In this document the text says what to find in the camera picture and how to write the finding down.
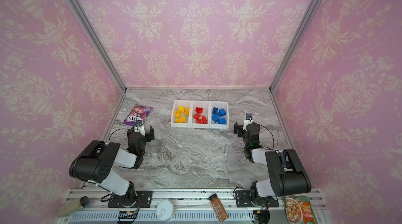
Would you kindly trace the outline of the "blue lego bottom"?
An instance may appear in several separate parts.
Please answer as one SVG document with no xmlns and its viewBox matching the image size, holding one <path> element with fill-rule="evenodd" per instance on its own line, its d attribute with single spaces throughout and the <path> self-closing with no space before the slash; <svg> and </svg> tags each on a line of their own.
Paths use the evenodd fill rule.
<svg viewBox="0 0 402 224">
<path fill-rule="evenodd" d="M 212 110 L 212 114 L 217 115 L 217 113 L 218 113 L 218 108 L 214 107 Z"/>
</svg>

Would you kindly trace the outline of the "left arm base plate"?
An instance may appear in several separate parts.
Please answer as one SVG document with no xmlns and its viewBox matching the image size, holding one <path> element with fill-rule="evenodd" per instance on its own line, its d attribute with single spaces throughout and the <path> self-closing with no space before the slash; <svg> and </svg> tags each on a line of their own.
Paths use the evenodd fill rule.
<svg viewBox="0 0 402 224">
<path fill-rule="evenodd" d="M 136 191 L 136 196 L 117 196 L 112 194 L 108 208 L 150 208 L 153 191 Z"/>
</svg>

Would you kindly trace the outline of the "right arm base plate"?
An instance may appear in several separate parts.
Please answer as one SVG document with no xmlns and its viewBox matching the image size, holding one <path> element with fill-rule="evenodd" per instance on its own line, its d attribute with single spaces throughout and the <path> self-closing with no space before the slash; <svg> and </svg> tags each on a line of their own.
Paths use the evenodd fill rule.
<svg viewBox="0 0 402 224">
<path fill-rule="evenodd" d="M 279 202 L 276 197 L 265 197 L 261 202 L 255 203 L 252 201 L 252 197 L 249 191 L 247 190 L 236 190 L 234 191 L 234 198 L 236 201 L 236 205 L 239 208 L 247 208 L 247 207 L 257 207 L 257 208 L 262 208 L 262 207 L 267 207 L 267 208 L 273 208 L 273 207 L 279 207 Z"/>
</svg>

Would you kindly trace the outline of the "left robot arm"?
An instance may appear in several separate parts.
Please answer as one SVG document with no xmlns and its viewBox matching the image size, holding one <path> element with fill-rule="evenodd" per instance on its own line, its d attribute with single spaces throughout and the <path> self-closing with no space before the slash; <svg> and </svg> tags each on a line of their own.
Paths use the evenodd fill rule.
<svg viewBox="0 0 402 224">
<path fill-rule="evenodd" d="M 127 137 L 126 150 L 117 142 L 93 140 L 72 162 L 69 175 L 108 191 L 101 202 L 107 202 L 109 208 L 149 208 L 153 192 L 137 191 L 134 183 L 121 177 L 113 167 L 139 169 L 146 144 L 155 138 L 155 130 L 153 127 L 149 130 L 143 126 L 132 127 Z"/>
</svg>

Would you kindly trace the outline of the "white bin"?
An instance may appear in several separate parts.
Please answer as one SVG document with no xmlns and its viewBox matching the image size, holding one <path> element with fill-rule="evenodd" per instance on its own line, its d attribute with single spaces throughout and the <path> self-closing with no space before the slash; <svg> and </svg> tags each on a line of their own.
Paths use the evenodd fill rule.
<svg viewBox="0 0 402 224">
<path fill-rule="evenodd" d="M 181 113 L 181 117 L 186 117 L 186 122 L 185 123 L 176 123 L 176 117 L 175 117 L 175 112 L 179 110 L 180 106 L 184 106 L 185 108 L 190 108 L 192 106 L 192 101 L 191 100 L 175 100 L 173 103 L 173 109 L 171 113 L 171 127 L 173 128 L 189 128 L 190 127 L 190 114 L 188 116 L 185 116 L 185 113 Z"/>
<path fill-rule="evenodd" d="M 209 127 L 209 112 L 210 104 L 208 101 L 193 100 L 190 114 L 190 127 L 207 129 Z"/>
<path fill-rule="evenodd" d="M 208 113 L 208 126 L 210 129 L 228 130 L 229 103 L 223 101 L 210 101 Z"/>
</svg>

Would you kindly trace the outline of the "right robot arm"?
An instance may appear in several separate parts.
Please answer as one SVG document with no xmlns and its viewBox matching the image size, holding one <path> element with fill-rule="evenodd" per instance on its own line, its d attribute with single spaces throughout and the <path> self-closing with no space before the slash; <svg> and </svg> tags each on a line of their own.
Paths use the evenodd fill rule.
<svg viewBox="0 0 402 224">
<path fill-rule="evenodd" d="M 249 189 L 255 206 L 267 205 L 274 197 L 309 193 L 312 183 L 294 149 L 278 150 L 260 145 L 260 127 L 251 119 L 234 124 L 233 133 L 244 141 L 244 154 L 252 163 L 265 165 L 268 178 L 255 181 Z"/>
</svg>

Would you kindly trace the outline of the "blue lego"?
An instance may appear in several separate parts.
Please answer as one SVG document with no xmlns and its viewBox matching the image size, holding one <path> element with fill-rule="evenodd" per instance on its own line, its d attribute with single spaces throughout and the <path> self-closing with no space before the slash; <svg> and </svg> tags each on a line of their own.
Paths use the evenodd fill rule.
<svg viewBox="0 0 402 224">
<path fill-rule="evenodd" d="M 226 111 L 223 108 L 218 111 L 219 117 L 224 117 L 225 115 L 226 115 Z"/>
<path fill-rule="evenodd" d="M 215 123 L 219 121 L 219 117 L 217 115 L 212 115 L 211 119 Z"/>
<path fill-rule="evenodd" d="M 218 113 L 218 108 L 214 107 L 212 110 L 212 114 L 217 115 L 217 113 Z"/>
</svg>

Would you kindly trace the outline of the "blue long lego brick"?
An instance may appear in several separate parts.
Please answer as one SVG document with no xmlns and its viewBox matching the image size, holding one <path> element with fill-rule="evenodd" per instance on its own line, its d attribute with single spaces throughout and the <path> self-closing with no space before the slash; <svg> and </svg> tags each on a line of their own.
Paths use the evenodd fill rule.
<svg viewBox="0 0 402 224">
<path fill-rule="evenodd" d="M 226 124 L 226 119 L 225 119 L 225 118 L 220 118 L 220 119 L 218 120 L 218 122 L 219 122 L 219 124 L 221 124 L 221 125 L 225 125 L 225 124 Z"/>
</svg>

